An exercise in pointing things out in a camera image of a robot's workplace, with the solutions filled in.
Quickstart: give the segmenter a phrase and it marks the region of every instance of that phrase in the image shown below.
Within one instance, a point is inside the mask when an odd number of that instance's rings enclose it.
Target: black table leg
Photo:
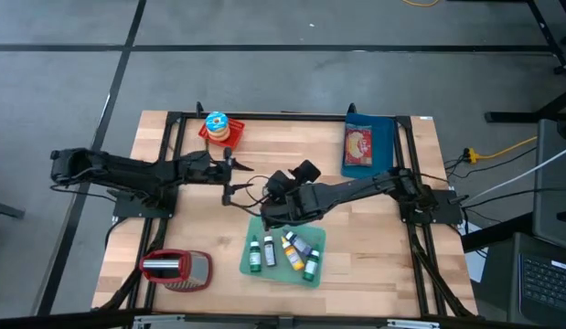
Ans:
[[[25,211],[0,203],[0,215],[6,215],[11,218],[22,218],[25,215]]]
[[[532,236],[532,213],[464,235],[462,236],[462,245],[467,253],[482,249],[492,243],[510,239],[515,232],[522,232]]]
[[[561,96],[534,112],[489,111],[484,114],[486,122],[498,123],[536,123],[540,119],[566,120],[566,113],[559,111],[566,108],[566,91]]]

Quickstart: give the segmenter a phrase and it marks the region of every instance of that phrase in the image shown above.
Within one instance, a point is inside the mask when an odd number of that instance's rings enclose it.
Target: wooden tabletop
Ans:
[[[166,111],[143,112],[132,158],[156,160],[166,114]],[[411,120],[421,171],[445,178],[433,119],[411,117]],[[304,159],[311,160],[321,170],[318,182],[336,184],[347,180],[340,175],[342,122],[244,122],[246,128],[234,156],[255,171],[235,171],[232,184],[246,183],[254,175],[270,176],[278,169],[295,168]],[[187,120],[181,154],[204,149],[204,141],[198,137],[202,124],[202,120]],[[175,135],[171,145],[175,144]],[[405,163],[410,166],[404,132],[401,136]],[[216,145],[209,147],[215,159],[222,158],[222,150]],[[433,188],[447,188],[446,183],[431,178],[423,181]],[[251,188],[251,193],[259,196],[264,182],[265,179],[256,178],[257,186]],[[327,238],[321,285],[318,289],[308,289],[241,274],[240,254],[249,215],[220,204],[221,186],[181,186],[179,190],[176,213],[168,222],[165,247],[208,252],[214,260],[214,276],[209,287],[200,292],[171,292],[163,286],[157,287],[154,311],[419,316],[406,227],[400,222],[397,204],[389,196],[340,205],[323,220],[313,223],[326,230]],[[239,191],[232,200],[251,203],[244,191]],[[141,218],[129,218],[111,234],[93,306],[107,302],[133,269],[142,227]],[[432,225],[432,228],[440,273],[464,306],[477,313],[459,236],[445,225]],[[424,273],[424,276],[430,310],[435,313],[433,287],[428,275]],[[137,305],[144,304],[145,291],[146,280],[142,280]]]

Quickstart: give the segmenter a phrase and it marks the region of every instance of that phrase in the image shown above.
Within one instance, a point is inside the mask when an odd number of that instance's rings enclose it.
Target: small bottle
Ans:
[[[272,236],[267,235],[264,237],[264,259],[266,260],[266,266],[276,265],[276,256],[274,255],[274,243],[272,242]]]
[[[315,245],[315,248],[311,250],[309,257],[307,257],[307,263],[304,266],[303,279],[307,281],[312,281],[315,278],[315,273],[317,272],[317,267],[319,266],[319,246]]]
[[[284,229],[283,232],[285,238],[293,244],[297,251],[301,252],[305,256],[308,256],[311,253],[311,246],[309,246],[303,239],[299,238],[298,235],[286,229]]]
[[[295,271],[302,270],[304,267],[304,263],[303,260],[301,260],[301,257],[299,256],[297,251],[294,249],[291,243],[287,241],[287,239],[285,239],[284,237],[281,237],[281,241],[283,242],[284,254],[286,255],[286,258],[291,262],[291,265],[293,265],[293,270]]]
[[[253,236],[250,243],[250,271],[259,272],[261,269],[261,246],[256,236]]]

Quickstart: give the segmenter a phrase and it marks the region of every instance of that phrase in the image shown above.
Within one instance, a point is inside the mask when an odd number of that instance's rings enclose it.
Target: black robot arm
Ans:
[[[307,184],[314,182],[320,172],[305,160],[291,174],[295,179],[277,171],[266,185],[268,197],[261,205],[264,229],[302,225],[323,218],[339,204],[379,194],[389,195],[415,211],[429,212],[438,205],[431,188],[420,184],[410,169],[391,168],[337,185]]]
[[[224,150],[224,160],[215,161],[207,151],[196,151],[172,161],[149,163],[85,148],[53,151],[51,179],[57,186],[92,183],[123,191],[146,207],[166,206],[169,187],[181,184],[230,186],[231,170],[251,171]]]

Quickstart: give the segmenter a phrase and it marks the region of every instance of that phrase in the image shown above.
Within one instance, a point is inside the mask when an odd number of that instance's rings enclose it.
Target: yellow cable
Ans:
[[[409,1],[409,0],[401,0],[401,1],[404,2],[404,3],[407,3],[409,5],[423,6],[423,7],[434,6],[434,5],[437,5],[437,3],[439,2],[439,0],[434,0],[430,4],[417,4],[417,3],[413,3],[412,1]]]
[[[530,142],[532,142],[532,141],[534,141],[534,140],[536,140],[536,139],[537,139],[537,136],[530,137],[530,138],[528,138],[526,141],[522,141],[522,142],[520,142],[520,143],[517,143],[517,144],[515,144],[515,145],[512,145],[512,146],[508,147],[507,149],[502,150],[502,151],[500,151],[500,152],[498,152],[498,153],[495,153],[495,154],[492,154],[492,155],[480,155],[480,154],[476,154],[476,155],[475,155],[475,158],[476,158],[476,159],[493,159],[493,158],[495,158],[495,157],[497,157],[497,156],[500,156],[500,155],[502,155],[502,154],[508,153],[508,152],[514,150],[515,148],[520,147],[520,146],[522,146],[522,145],[524,145],[524,144],[526,144],[526,143],[530,143]]]

